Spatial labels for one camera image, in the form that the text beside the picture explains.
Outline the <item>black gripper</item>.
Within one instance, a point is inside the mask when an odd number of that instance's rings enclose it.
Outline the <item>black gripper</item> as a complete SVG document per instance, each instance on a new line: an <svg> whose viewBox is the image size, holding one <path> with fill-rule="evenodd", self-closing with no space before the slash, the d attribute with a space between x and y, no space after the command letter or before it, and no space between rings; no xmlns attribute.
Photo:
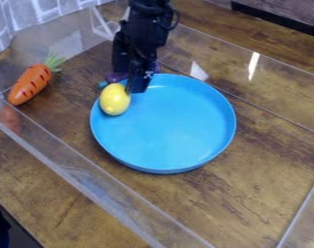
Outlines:
<svg viewBox="0 0 314 248"><path fill-rule="evenodd" d="M129 0L130 13L121 21L113 40L112 66L114 73L128 72L126 93L144 93L157 70L157 48L167 44L176 28L176 10L171 0ZM130 59L130 46L143 56Z"/></svg>

